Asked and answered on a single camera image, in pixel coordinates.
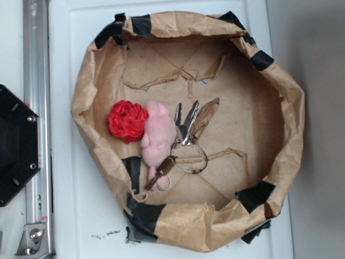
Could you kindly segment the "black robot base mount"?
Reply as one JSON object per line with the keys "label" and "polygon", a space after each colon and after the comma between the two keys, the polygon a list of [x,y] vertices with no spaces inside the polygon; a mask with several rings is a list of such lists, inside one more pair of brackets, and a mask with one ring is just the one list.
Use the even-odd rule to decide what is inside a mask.
{"label": "black robot base mount", "polygon": [[1,85],[1,207],[39,170],[38,116]]}

